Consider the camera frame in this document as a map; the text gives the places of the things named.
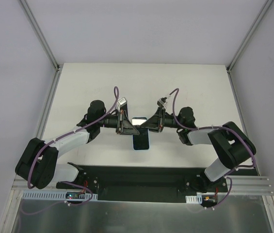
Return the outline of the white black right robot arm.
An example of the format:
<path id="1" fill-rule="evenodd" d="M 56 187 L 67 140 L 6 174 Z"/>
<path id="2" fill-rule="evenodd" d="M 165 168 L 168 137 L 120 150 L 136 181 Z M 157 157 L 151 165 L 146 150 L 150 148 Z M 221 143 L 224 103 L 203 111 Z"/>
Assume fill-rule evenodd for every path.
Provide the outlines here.
<path id="1" fill-rule="evenodd" d="M 148 133 L 160 133 L 164 128 L 176 129 L 184 145 L 213 146 L 217 159 L 201 174 L 200 187 L 204 191 L 213 190 L 217 186 L 217 180 L 234 170 L 245 168 L 243 163 L 248 159 L 252 161 L 250 168 L 256 166 L 254 144 L 233 121 L 222 126 L 199 128 L 195 125 L 191 107 L 183 107 L 177 115 L 167 113 L 164 107 L 158 107 L 152 117 L 134 117 L 129 124 L 134 131 L 138 132 L 132 133 L 133 140 L 139 143 L 135 150 L 148 149 Z"/>

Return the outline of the black phone blue edge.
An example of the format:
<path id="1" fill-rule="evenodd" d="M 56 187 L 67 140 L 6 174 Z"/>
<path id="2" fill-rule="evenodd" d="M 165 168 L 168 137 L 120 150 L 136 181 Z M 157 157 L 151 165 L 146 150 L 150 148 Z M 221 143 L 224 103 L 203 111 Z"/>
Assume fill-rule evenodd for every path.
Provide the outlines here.
<path id="1" fill-rule="evenodd" d="M 119 101 L 119 111 L 128 114 L 128 102 L 127 100 L 121 100 Z"/>

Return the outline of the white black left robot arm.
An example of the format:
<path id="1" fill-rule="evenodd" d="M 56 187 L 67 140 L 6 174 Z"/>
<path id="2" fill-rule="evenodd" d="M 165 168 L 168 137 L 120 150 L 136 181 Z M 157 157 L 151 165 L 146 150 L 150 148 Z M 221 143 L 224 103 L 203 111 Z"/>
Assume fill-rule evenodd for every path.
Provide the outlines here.
<path id="1" fill-rule="evenodd" d="M 116 109 L 107 111 L 103 101 L 94 100 L 90 103 L 87 114 L 70 131 L 54 139 L 31 139 L 15 168 L 16 174 L 27 181 L 29 189 L 43 189 L 60 170 L 64 170 L 69 175 L 64 175 L 64 181 L 74 189 L 81 188 L 84 177 L 72 165 L 57 165 L 57 159 L 70 150 L 93 141 L 99 135 L 101 127 L 117 128 L 118 116 L 126 104 L 126 98 L 120 98 L 114 105 Z"/>

